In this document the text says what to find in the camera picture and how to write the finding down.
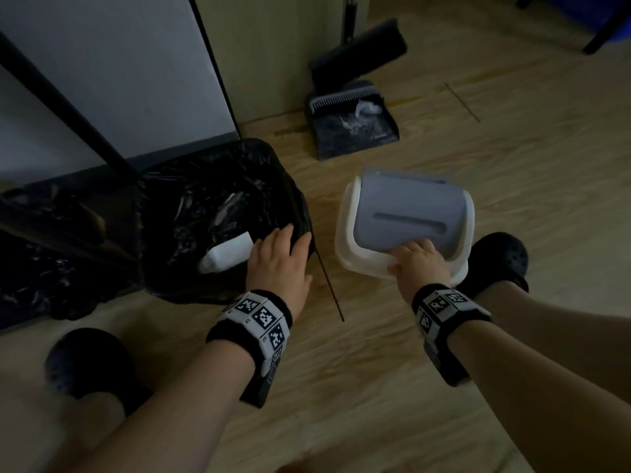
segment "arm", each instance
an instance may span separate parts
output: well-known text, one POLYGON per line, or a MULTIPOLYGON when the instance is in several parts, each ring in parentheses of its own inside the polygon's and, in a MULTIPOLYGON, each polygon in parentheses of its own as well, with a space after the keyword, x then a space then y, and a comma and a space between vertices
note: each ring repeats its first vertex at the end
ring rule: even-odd
MULTIPOLYGON (((390 271, 408 304, 421 287, 449 286, 449 266, 429 240, 392 255, 398 263, 390 271)), ((631 405, 490 322, 463 323, 447 347, 537 472, 631 471, 631 405)))
MULTIPOLYGON (((252 248, 246 289, 280 297, 294 320, 312 277, 305 275, 311 234, 290 253, 293 226, 274 230, 252 248)), ((234 406, 255 373, 245 349, 209 342, 178 377, 150 398, 99 445, 74 473, 202 472, 234 406)))

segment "bare leg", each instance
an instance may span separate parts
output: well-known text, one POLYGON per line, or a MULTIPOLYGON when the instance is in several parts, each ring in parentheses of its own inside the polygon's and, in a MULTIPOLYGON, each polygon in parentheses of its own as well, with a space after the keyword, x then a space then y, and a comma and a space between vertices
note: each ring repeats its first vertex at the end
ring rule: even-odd
POLYGON ((631 318, 548 305, 507 281, 475 301, 513 337, 631 404, 631 318))

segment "beige door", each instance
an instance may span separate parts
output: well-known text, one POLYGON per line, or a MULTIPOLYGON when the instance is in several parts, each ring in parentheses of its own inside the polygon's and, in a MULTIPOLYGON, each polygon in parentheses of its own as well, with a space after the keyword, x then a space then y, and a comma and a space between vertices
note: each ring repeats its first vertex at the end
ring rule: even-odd
POLYGON ((304 106, 308 62, 339 45, 344 0, 196 2, 238 122, 304 106))

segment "hand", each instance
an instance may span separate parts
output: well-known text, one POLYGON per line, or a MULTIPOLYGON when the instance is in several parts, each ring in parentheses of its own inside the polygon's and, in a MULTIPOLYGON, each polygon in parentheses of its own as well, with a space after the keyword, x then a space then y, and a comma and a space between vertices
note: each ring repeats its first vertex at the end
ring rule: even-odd
POLYGON ((388 272, 396 277, 403 300, 412 305, 421 287, 429 284, 451 285, 449 264, 430 239, 408 242, 390 253, 398 263, 388 265, 388 272))
POLYGON ((258 239, 247 262, 245 288, 263 289, 285 301, 295 321, 307 300, 313 276, 305 275, 311 232, 304 234, 290 254, 293 224, 274 229, 264 241, 258 239))

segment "white paper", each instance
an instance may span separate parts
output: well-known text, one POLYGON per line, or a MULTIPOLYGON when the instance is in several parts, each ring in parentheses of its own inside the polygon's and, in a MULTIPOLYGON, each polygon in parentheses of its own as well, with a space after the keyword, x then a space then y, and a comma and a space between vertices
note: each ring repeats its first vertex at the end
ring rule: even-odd
POLYGON ((250 233, 243 233, 210 249, 199 262, 198 270, 201 274, 228 270, 247 261, 253 246, 250 233))

